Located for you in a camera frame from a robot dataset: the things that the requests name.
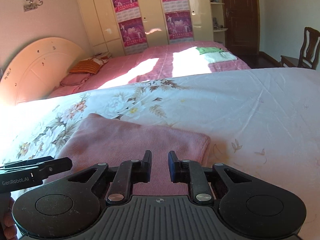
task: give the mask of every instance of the wooden chair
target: wooden chair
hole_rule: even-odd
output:
[[[307,47],[307,32],[309,33],[308,47]],[[308,68],[308,69],[316,69],[319,62],[319,54],[320,54],[320,42],[318,43],[319,38],[320,38],[319,31],[311,27],[305,27],[304,41],[303,41],[302,48],[300,50],[300,57],[294,58],[294,57],[281,56],[281,61],[279,62],[281,66],[283,67],[285,64],[288,67],[302,67],[302,68]]]

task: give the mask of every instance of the dark wooden floor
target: dark wooden floor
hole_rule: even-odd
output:
[[[237,55],[237,57],[246,62],[250,68],[278,67],[259,55]]]

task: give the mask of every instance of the human hand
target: human hand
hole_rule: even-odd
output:
[[[10,203],[9,203],[9,211],[4,214],[3,216],[3,224],[5,226],[4,228],[4,235],[7,238],[7,240],[18,240],[17,238],[17,228],[15,226],[15,222],[12,217],[12,206],[13,206],[14,200],[11,197]]]

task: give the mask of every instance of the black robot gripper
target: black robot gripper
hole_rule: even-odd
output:
[[[223,163],[181,161],[173,151],[168,164],[188,196],[132,195],[134,184],[150,181],[146,151],[142,160],[98,163],[26,192],[13,217],[23,240],[299,239],[306,208],[293,193]]]

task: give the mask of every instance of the folded towel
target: folded towel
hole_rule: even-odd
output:
[[[49,177],[50,182],[94,164],[105,162],[110,167],[121,162],[142,159],[152,152],[151,181],[133,186],[136,195],[185,195],[186,184],[170,182],[168,152],[174,150],[180,160],[202,162],[210,137],[196,132],[166,126],[147,126],[89,114],[65,144],[58,158],[69,157],[70,171]]]
[[[210,52],[224,52],[223,49],[220,49],[217,47],[207,47],[207,48],[200,47],[200,48],[196,48],[196,49],[199,51],[200,55],[204,54],[204,53],[210,53]]]
[[[230,52],[211,52],[211,53],[202,54],[199,57],[207,61],[208,64],[238,59],[235,55],[231,54]]]

